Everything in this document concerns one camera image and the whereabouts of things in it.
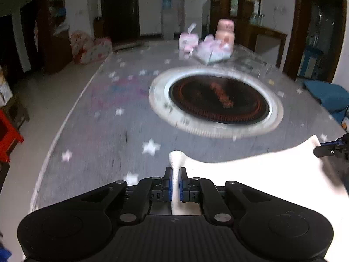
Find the cream white sweatshirt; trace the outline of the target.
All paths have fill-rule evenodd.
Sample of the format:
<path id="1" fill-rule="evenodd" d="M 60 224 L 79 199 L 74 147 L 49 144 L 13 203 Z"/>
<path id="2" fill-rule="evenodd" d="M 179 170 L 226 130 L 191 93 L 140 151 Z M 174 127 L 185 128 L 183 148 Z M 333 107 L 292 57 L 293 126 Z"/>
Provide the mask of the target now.
<path id="1" fill-rule="evenodd" d="M 326 261 L 348 261 L 348 192 L 336 170 L 342 164 L 327 157 L 317 158 L 313 150 L 318 145 L 313 135 L 293 148 L 222 163 L 199 162 L 173 151 L 169 154 L 173 169 L 172 213 L 199 213 L 192 203 L 179 200 L 181 167 L 190 178 L 206 178 L 218 186 L 233 180 L 325 216 L 334 229 Z"/>

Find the blue sofa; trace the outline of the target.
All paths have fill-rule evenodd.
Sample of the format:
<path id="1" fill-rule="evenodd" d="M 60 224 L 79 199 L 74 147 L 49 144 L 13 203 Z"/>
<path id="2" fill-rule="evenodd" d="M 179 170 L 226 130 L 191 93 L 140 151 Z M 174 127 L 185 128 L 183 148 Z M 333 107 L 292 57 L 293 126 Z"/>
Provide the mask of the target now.
<path id="1" fill-rule="evenodd" d="M 341 124 L 348 109 L 348 92 L 337 84 L 303 81 L 305 88 Z"/>

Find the round black induction cooktop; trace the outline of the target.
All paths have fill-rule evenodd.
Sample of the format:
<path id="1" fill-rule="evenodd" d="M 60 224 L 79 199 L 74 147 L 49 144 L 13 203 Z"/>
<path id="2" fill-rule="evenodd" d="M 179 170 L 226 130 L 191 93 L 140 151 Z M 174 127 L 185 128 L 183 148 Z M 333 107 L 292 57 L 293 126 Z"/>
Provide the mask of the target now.
<path id="1" fill-rule="evenodd" d="M 279 97 L 263 82 L 226 67 L 166 70 L 151 83 L 149 103 L 171 126 L 209 138 L 267 134 L 284 113 Z"/>

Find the pink tissue pack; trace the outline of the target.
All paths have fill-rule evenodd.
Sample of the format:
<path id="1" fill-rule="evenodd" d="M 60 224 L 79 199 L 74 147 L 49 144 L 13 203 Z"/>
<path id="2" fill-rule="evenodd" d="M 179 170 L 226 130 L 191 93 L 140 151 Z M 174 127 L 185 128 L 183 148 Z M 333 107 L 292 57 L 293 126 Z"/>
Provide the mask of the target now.
<path id="1" fill-rule="evenodd" d="M 202 64 L 209 65 L 228 60 L 233 53 L 233 45 L 208 35 L 195 46 L 192 56 Z"/>

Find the dark wooden side table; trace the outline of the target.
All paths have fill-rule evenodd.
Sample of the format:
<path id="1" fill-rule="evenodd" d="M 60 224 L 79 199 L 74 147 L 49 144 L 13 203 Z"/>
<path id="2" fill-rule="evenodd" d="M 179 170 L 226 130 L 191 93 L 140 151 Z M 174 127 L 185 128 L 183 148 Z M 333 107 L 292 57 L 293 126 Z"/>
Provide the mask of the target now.
<path id="1" fill-rule="evenodd" d="M 263 55 L 280 68 L 286 44 L 287 34 L 271 28 L 247 24 L 245 27 L 244 44 L 253 52 Z"/>

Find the small pink tissue box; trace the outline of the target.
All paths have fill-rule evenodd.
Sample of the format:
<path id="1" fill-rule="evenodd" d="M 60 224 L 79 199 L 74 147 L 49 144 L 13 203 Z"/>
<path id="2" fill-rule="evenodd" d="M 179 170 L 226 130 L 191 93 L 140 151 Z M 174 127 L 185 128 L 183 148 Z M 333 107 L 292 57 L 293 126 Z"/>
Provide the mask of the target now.
<path id="1" fill-rule="evenodd" d="M 187 32 L 181 33 L 179 36 L 179 50 L 184 54 L 191 55 L 193 49 L 199 44 L 199 36 L 194 33 L 193 30 L 196 28 L 196 23 L 192 23 Z"/>

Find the pink thermos bottle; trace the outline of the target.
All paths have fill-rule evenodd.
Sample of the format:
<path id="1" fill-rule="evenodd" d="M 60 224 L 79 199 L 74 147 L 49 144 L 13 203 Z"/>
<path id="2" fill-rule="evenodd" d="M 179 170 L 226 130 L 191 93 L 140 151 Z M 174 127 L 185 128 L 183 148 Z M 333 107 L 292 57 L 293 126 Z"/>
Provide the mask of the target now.
<path id="1" fill-rule="evenodd" d="M 215 39 L 221 42 L 221 47 L 233 51 L 235 42 L 235 24 L 233 20 L 220 19 L 215 33 Z"/>

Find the red white play tent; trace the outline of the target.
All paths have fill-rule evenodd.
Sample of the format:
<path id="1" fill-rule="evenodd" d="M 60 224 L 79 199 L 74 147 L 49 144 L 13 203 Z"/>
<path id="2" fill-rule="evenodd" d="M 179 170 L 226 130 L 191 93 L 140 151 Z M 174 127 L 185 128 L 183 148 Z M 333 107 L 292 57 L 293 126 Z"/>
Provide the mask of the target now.
<path id="1" fill-rule="evenodd" d="M 70 36 L 73 61 L 89 64 L 108 57 L 112 52 L 112 42 L 107 37 L 93 38 L 84 31 L 74 31 Z"/>

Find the red plastic stool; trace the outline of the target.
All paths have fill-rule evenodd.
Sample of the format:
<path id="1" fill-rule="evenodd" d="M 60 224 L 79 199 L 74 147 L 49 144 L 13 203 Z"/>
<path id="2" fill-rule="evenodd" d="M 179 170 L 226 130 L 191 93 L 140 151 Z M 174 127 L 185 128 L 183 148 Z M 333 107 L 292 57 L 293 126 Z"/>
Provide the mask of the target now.
<path id="1" fill-rule="evenodd" d="M 10 154 L 18 143 L 22 143 L 24 137 L 12 125 L 3 110 L 1 109 L 1 140 L 0 152 L 1 162 L 9 163 L 11 161 Z"/>

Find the dark wooden cabinet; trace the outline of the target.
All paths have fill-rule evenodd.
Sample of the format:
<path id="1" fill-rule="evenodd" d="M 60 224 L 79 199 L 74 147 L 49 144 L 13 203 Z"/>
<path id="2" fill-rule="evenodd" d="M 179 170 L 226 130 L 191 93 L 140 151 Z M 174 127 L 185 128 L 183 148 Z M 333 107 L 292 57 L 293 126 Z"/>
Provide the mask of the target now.
<path id="1" fill-rule="evenodd" d="M 260 14 L 261 0 L 210 0 L 209 33 L 215 34 L 222 19 L 234 22 L 235 43 L 249 47 L 257 40 L 250 19 Z"/>

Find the water dispenser with blue bottle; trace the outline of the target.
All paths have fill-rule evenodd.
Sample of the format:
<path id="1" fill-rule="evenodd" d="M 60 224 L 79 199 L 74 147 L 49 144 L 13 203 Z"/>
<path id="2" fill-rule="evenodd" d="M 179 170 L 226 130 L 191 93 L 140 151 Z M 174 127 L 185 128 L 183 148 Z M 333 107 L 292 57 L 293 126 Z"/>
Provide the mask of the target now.
<path id="1" fill-rule="evenodd" d="M 164 40 L 173 40 L 175 35 L 174 13 L 171 0 L 161 2 L 161 33 Z"/>

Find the white refrigerator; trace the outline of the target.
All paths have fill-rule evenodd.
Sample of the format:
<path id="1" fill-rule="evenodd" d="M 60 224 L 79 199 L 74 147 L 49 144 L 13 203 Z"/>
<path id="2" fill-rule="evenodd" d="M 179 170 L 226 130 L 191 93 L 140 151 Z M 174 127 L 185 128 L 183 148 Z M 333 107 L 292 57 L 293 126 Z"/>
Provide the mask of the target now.
<path id="1" fill-rule="evenodd" d="M 202 36 L 203 3 L 204 0 L 183 0 L 183 29 L 187 31 L 195 23 L 192 33 L 196 33 L 199 38 Z"/>

